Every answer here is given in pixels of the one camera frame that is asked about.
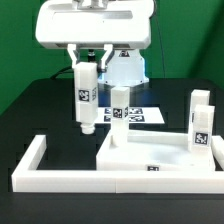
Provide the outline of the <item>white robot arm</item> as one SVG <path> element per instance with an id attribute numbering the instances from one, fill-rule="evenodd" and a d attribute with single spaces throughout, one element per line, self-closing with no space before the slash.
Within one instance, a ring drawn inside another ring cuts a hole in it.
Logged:
<path id="1" fill-rule="evenodd" d="M 99 82 L 136 86 L 149 81 L 140 51 L 151 44 L 155 11 L 154 0 L 46 0 L 35 36 L 45 48 L 67 50 L 73 64 L 83 49 L 102 50 Z"/>

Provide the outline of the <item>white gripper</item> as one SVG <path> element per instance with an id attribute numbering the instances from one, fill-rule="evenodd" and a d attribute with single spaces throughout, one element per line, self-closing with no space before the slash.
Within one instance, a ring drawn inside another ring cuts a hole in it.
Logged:
<path id="1" fill-rule="evenodd" d="M 98 70 L 107 71 L 114 49 L 146 49 L 151 44 L 153 0 L 47 0 L 35 36 L 45 48 L 66 48 L 72 68 L 82 49 L 103 49 Z"/>

